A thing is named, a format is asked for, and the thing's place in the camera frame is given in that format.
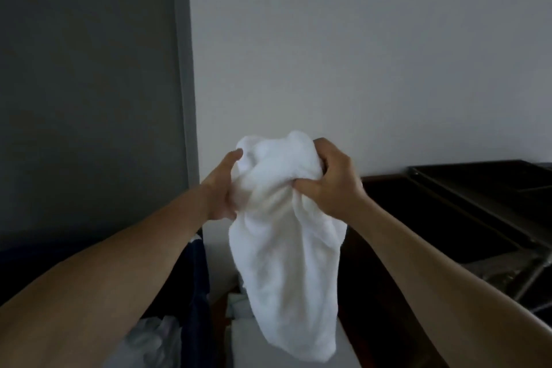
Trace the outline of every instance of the wall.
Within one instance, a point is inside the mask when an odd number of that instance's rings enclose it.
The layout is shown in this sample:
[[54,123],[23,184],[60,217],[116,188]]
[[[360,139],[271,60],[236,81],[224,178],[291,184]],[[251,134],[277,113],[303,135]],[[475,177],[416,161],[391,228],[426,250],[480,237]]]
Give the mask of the wall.
[[0,1],[0,246],[110,232],[186,188],[174,1]]
[[[549,160],[551,24],[552,0],[191,0],[200,173],[294,128],[364,175]],[[205,227],[214,295],[226,228]]]

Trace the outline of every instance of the towel fold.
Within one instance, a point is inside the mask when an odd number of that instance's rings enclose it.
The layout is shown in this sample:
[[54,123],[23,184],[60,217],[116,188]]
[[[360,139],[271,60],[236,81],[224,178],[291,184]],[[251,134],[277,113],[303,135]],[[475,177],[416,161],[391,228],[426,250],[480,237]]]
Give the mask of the towel fold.
[[292,188],[320,179],[313,141],[244,137],[232,170],[238,207],[230,248],[266,340],[296,358],[327,361],[336,349],[337,269],[345,223]]

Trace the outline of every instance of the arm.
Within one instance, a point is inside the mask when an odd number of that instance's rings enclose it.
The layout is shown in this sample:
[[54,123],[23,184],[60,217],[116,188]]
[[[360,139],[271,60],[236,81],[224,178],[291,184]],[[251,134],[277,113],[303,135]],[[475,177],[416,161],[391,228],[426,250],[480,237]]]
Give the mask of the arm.
[[0,307],[2,366],[100,366],[153,301],[208,219],[232,217],[231,152],[142,222],[59,263]]
[[337,147],[325,139],[315,145],[327,172],[320,181],[296,180],[295,189],[372,246],[451,368],[551,364],[548,326],[382,210]]

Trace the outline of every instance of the hand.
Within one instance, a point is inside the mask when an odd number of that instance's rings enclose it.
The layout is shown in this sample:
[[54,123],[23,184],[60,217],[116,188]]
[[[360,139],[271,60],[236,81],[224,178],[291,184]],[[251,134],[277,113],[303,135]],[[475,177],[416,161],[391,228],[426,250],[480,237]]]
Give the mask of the hand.
[[329,216],[349,223],[355,211],[370,203],[351,158],[325,138],[314,141],[326,167],[320,180],[296,179],[293,187],[311,198]]
[[232,177],[230,173],[234,163],[244,154],[242,149],[234,150],[224,156],[220,164],[201,183],[208,204],[208,219],[236,219],[236,207],[230,199]]

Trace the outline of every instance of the forearm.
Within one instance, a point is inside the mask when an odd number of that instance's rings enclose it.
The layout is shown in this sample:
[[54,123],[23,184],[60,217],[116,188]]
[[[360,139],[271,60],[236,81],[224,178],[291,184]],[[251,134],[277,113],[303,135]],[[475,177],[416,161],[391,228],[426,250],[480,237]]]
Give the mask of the forearm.
[[369,200],[350,224],[372,246],[451,366],[540,367],[549,328]]
[[189,190],[32,282],[0,308],[3,364],[100,365],[206,221],[205,204],[201,187]]

